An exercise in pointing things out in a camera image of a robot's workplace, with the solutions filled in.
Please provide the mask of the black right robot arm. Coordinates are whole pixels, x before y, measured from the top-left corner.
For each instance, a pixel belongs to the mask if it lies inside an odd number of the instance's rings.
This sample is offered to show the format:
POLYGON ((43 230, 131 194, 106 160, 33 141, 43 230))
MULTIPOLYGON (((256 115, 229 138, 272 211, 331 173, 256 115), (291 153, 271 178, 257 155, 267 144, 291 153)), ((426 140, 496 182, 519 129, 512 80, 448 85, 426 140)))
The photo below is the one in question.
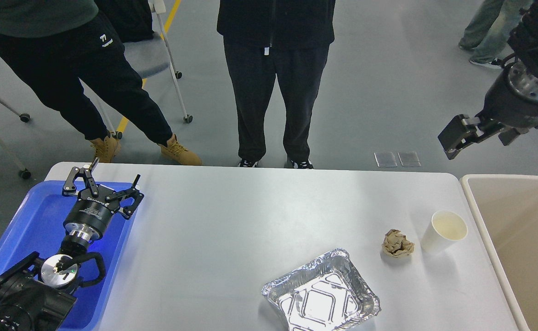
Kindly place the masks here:
POLYGON ((456 115, 437 137, 448 159, 495 134, 510 145, 531 128, 538 129, 538 0, 522 14, 508 39, 515 61, 502 65, 482 111, 474 117, 456 115))

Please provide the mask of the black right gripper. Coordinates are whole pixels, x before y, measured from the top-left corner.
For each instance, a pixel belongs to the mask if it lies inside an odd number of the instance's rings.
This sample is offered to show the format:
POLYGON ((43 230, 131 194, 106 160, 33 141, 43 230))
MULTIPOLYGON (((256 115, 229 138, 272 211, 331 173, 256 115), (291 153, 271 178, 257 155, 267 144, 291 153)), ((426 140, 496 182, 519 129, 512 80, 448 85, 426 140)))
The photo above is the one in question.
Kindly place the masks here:
POLYGON ((529 128, 538 129, 538 78, 528 69, 505 69, 488 90, 481 112, 475 117, 454 116, 437 138, 447 159, 453 160, 469 145, 498 132, 506 146, 529 128))

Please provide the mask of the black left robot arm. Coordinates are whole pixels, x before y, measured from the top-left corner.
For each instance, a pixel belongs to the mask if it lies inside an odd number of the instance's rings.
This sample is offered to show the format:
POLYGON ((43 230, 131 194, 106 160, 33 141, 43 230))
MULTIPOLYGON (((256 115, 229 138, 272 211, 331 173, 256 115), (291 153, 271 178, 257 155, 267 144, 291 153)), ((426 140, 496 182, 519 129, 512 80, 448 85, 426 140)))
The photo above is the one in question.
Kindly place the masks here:
POLYGON ((25 197, 0 239, 0 331, 88 331, 103 315, 144 195, 94 161, 25 197))

